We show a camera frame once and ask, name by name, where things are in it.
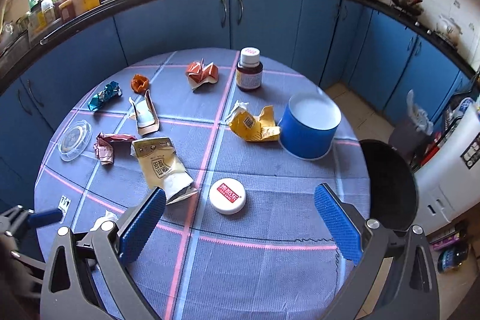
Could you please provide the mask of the pink wrapper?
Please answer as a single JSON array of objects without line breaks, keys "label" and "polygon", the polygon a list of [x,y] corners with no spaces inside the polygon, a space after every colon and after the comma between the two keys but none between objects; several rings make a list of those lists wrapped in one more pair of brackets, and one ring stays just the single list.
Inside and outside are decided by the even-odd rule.
[{"label": "pink wrapper", "polygon": [[132,143],[137,138],[129,134],[98,133],[94,144],[96,158],[104,165],[114,163],[114,144]]}]

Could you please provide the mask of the blue round paper tub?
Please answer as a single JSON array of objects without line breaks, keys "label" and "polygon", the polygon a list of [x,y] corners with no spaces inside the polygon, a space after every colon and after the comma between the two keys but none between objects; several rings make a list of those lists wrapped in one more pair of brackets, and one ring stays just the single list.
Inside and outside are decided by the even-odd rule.
[{"label": "blue round paper tub", "polygon": [[279,122],[279,142],[295,157],[318,160],[329,152],[341,120],[341,110],[323,92],[296,93]]}]

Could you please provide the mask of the white crumpled paper scrap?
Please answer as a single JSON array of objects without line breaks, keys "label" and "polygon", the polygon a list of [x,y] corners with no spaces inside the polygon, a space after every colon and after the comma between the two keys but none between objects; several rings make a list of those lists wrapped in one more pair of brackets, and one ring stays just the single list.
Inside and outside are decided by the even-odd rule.
[{"label": "white crumpled paper scrap", "polygon": [[106,210],[105,211],[105,214],[102,216],[102,217],[99,217],[96,219],[93,227],[90,228],[90,231],[91,232],[94,232],[96,231],[97,229],[99,229],[103,223],[107,222],[107,221],[111,221],[111,222],[116,222],[118,220],[118,217],[116,214]]}]

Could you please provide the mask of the orange peel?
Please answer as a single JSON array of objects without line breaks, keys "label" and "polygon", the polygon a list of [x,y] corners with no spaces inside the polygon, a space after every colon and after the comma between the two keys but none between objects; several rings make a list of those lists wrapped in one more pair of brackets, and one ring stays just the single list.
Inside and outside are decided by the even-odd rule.
[{"label": "orange peel", "polygon": [[144,94],[150,87],[150,80],[146,76],[135,74],[130,81],[130,87],[134,93]]}]

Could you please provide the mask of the red white crumpled carton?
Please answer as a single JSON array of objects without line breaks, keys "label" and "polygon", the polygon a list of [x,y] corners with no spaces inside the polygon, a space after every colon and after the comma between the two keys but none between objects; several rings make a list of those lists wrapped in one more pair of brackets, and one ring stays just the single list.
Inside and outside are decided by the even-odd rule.
[{"label": "red white crumpled carton", "polygon": [[205,84],[214,85],[219,80],[219,69],[213,62],[204,64],[204,59],[199,62],[191,62],[186,70],[185,76],[193,91]]}]

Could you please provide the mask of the brown medicine bottle white cap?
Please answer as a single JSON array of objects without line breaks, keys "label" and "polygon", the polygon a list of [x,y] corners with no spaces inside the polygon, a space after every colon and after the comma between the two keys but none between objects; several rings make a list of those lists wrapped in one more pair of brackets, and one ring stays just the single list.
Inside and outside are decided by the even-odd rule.
[{"label": "brown medicine bottle white cap", "polygon": [[236,84],[242,91],[256,90],[261,86],[263,64],[260,51],[254,47],[243,48],[236,65]]}]

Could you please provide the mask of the grey bin with plastic bag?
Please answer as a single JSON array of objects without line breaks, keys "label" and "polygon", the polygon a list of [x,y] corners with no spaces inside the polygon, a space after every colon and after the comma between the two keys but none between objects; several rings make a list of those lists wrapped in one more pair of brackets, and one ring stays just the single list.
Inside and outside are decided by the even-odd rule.
[{"label": "grey bin with plastic bag", "polygon": [[394,128],[388,144],[410,162],[415,151],[431,137],[434,124],[428,113],[416,104],[413,89],[408,91],[406,103],[406,117]]}]

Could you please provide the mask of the beige snack pouch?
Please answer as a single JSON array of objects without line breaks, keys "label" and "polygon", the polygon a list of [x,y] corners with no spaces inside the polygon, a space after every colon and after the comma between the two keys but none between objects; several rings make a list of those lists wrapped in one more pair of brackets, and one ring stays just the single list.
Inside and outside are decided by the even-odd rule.
[{"label": "beige snack pouch", "polygon": [[137,158],[148,188],[162,189],[167,205],[183,201],[198,192],[168,137],[134,140],[132,153]]}]

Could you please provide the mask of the yellow carton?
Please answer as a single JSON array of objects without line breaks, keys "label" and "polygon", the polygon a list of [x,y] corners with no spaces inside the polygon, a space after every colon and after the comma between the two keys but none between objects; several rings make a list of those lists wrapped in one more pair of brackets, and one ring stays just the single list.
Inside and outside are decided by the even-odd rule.
[{"label": "yellow carton", "polygon": [[236,101],[225,122],[230,130],[246,142],[278,141],[281,128],[274,119],[273,106],[265,106],[259,115],[252,115],[248,102]]}]

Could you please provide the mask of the blue foil wrapper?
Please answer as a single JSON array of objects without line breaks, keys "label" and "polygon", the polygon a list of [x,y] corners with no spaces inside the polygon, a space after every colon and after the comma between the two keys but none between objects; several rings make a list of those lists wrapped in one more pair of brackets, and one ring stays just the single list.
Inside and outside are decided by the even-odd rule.
[{"label": "blue foil wrapper", "polygon": [[98,111],[103,108],[113,98],[120,97],[122,91],[120,84],[114,80],[106,84],[102,91],[96,93],[88,102],[89,111]]}]

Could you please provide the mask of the clear plastic lid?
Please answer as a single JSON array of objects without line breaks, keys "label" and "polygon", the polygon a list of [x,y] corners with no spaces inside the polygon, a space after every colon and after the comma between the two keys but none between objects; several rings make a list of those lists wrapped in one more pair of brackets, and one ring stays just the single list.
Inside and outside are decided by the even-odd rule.
[{"label": "clear plastic lid", "polygon": [[61,136],[58,150],[64,162],[71,162],[82,154],[92,137],[92,127],[85,120],[72,124]]}]

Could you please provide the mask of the blue checked tablecloth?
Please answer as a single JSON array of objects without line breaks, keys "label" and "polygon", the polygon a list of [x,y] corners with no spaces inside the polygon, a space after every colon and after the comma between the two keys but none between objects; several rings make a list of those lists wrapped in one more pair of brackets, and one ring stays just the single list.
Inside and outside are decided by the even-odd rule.
[{"label": "blue checked tablecloth", "polygon": [[[273,106],[281,117],[289,98],[317,86],[291,67],[262,58],[262,85],[252,93],[235,82],[238,53],[192,49],[160,54],[108,76],[123,94],[99,113],[81,97],[55,132],[79,120],[94,133],[134,134],[128,101],[131,77],[151,80],[160,135],[171,139],[198,192],[169,205],[129,271],[164,319],[318,319],[345,282],[352,264],[338,251],[313,202],[327,183],[362,214],[369,211],[369,178],[351,126],[342,121],[329,153],[316,161],[289,154],[277,142],[247,143],[225,117],[236,101],[258,114]],[[185,70],[204,59],[219,69],[216,84],[191,89]],[[244,207],[218,213],[208,199],[217,180],[238,180]]]}]

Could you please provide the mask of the white pot on stove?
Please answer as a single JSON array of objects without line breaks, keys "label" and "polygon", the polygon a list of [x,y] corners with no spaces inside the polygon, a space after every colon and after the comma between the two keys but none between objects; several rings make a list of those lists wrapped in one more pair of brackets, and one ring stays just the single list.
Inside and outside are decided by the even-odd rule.
[{"label": "white pot on stove", "polygon": [[435,32],[451,46],[456,48],[459,45],[462,35],[461,27],[451,17],[443,14],[439,15]]}]

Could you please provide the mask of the blue kitchen cabinets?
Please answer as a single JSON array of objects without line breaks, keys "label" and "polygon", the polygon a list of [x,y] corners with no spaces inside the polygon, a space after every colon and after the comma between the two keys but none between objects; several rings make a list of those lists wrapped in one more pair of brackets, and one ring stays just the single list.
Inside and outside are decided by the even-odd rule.
[{"label": "blue kitchen cabinets", "polygon": [[473,68],[412,17],[376,0],[107,0],[43,37],[1,75],[1,198],[31,205],[33,183],[67,111],[116,71],[157,54],[255,46],[314,83],[337,76],[366,85],[386,107],[406,66],[424,45],[430,97],[447,95]]}]

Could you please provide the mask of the white appliance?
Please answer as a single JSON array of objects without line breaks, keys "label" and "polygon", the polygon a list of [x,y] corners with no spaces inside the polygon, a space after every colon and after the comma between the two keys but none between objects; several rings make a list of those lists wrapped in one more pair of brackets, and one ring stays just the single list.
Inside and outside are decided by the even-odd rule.
[{"label": "white appliance", "polygon": [[465,111],[443,147],[415,173],[419,204],[414,223],[426,235],[479,203],[479,113]]}]

